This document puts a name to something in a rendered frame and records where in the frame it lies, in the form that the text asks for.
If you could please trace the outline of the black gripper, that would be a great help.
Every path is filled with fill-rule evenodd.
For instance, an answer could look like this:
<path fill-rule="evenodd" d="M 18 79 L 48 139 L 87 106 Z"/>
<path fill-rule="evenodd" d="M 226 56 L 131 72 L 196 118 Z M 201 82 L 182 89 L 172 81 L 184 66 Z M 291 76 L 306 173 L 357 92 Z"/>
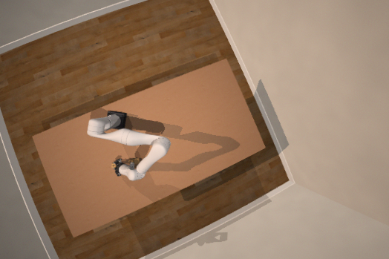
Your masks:
<path fill-rule="evenodd" d="M 116 168 L 113 168 L 113 169 L 115 169 L 115 173 L 117 176 L 121 176 L 121 173 L 118 173 L 118 172 L 119 172 L 120 166 L 125 164 L 125 163 L 122 163 L 121 160 L 122 159 L 118 159 L 118 160 L 116 160 L 116 162 L 113 162 L 113 164 L 116 164 L 116 166 L 117 166 Z"/>

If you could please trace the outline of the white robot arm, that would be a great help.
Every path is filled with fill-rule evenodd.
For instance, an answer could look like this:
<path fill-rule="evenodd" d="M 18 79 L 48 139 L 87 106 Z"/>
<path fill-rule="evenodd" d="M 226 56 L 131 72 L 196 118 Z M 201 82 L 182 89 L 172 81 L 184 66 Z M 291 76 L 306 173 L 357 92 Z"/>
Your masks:
<path fill-rule="evenodd" d="M 140 180 L 144 178 L 146 172 L 155 162 L 167 154 L 171 142 L 166 137 L 144 134 L 127 128 L 108 134 L 104 132 L 112 129 L 114 126 L 117 127 L 120 123 L 121 119 L 116 114 L 103 118 L 90 119 L 87 133 L 91 137 L 111 140 L 129 146 L 152 145 L 148 156 L 142 159 L 142 161 L 137 165 L 137 169 L 134 169 L 133 162 L 130 165 L 123 164 L 120 166 L 119 172 L 122 175 L 127 176 L 129 180 Z"/>

